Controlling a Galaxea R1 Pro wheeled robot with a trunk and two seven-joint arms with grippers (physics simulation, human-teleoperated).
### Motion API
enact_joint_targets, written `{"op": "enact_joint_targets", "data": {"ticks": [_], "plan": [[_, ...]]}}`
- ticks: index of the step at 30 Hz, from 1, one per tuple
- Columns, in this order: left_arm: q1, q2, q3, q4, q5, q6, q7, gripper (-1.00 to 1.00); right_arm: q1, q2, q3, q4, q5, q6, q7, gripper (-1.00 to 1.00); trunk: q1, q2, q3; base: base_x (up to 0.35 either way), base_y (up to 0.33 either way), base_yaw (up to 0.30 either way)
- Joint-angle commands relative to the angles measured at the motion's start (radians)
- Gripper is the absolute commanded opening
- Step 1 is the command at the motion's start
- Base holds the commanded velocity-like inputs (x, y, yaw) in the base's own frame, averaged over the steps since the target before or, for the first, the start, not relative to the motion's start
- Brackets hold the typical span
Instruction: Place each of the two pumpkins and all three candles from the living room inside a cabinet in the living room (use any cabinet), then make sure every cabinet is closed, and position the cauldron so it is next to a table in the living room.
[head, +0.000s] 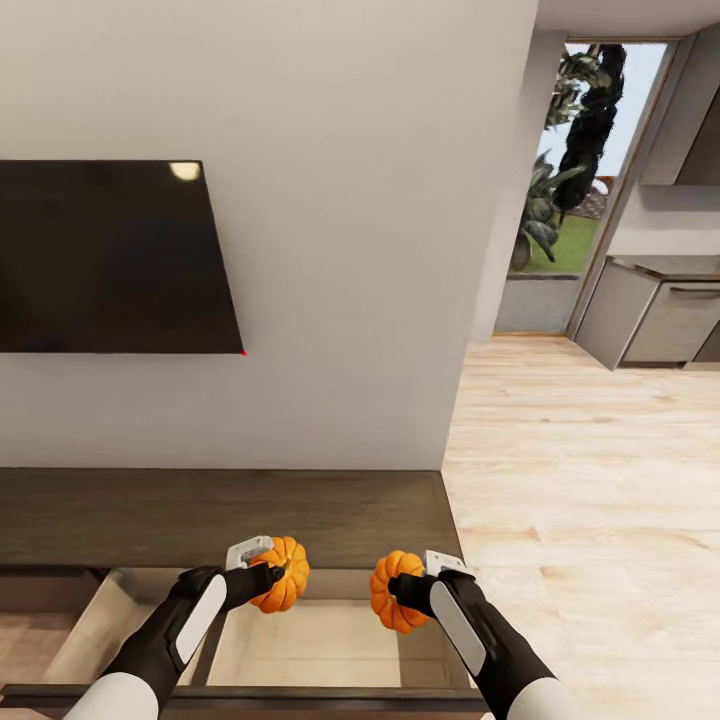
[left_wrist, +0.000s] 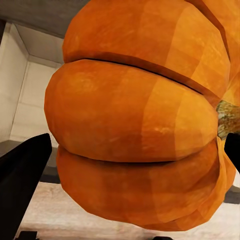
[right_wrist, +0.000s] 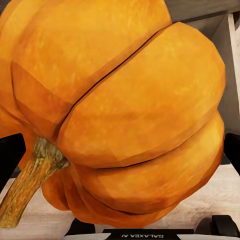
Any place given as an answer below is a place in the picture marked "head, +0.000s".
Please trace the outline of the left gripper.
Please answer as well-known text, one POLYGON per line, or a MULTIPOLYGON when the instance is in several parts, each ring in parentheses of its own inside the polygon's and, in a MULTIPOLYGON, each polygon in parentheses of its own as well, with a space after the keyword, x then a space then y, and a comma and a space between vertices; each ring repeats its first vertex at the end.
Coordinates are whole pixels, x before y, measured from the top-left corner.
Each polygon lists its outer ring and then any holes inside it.
POLYGON ((239 594, 233 606, 229 609, 240 607, 252 598, 271 591, 273 583, 276 583, 285 576, 283 567, 274 566, 269 569, 268 563, 262 563, 250 568, 230 570, 239 581, 239 594))

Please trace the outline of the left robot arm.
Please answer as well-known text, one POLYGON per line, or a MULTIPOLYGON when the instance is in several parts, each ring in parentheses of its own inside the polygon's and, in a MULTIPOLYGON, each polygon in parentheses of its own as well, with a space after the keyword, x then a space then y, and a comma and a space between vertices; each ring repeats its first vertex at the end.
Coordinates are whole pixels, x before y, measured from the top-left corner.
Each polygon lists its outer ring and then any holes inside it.
POLYGON ((215 617, 268 593, 285 576, 268 563, 248 568, 273 546, 271 537, 257 536, 228 548, 225 570, 205 565, 181 573, 63 720, 158 720, 215 617))

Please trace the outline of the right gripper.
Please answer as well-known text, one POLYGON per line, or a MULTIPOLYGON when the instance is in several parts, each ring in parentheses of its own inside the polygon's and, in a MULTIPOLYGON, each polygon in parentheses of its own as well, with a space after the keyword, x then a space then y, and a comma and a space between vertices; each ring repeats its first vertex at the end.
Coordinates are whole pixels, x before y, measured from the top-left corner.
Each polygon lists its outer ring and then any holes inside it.
POLYGON ((405 607, 418 609, 423 615, 430 616, 424 603, 424 590, 427 583, 434 579, 430 575, 417 577, 408 573, 401 573, 398 577, 389 579, 389 593, 397 597, 397 603, 405 607))

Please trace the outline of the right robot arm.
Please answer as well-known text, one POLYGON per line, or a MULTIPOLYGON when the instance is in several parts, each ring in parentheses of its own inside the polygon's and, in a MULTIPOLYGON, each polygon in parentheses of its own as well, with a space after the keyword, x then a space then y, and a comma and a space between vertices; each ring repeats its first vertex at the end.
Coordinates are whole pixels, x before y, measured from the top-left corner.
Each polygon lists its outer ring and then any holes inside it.
POLYGON ((465 561, 428 550, 421 577, 389 579, 397 603, 437 618, 495 720, 593 720, 521 633, 486 601, 465 561))

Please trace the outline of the pumpkin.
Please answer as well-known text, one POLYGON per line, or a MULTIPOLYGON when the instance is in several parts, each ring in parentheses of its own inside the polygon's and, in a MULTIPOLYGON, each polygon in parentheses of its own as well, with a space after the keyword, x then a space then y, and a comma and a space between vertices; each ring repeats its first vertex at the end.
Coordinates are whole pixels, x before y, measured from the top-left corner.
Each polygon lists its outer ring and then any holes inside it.
POLYGON ((253 557, 248 563, 248 568, 268 563, 269 569, 279 566, 285 570, 285 576, 272 584, 271 591, 250 600, 253 605, 259 606, 265 615, 275 611, 285 612, 294 605, 306 589, 306 578, 310 569, 306 561, 306 550, 301 544, 296 544, 296 540, 291 536, 271 539, 273 548, 253 557))
POLYGON ((428 615, 418 609, 405 607, 397 603, 397 597, 389 593, 389 579, 408 573, 421 577, 424 568, 422 560, 416 554, 393 551, 388 557, 380 559, 372 574, 369 584, 372 594, 371 607, 379 615, 382 624, 389 630, 397 630, 401 634, 409 634, 415 627, 422 627, 428 615))

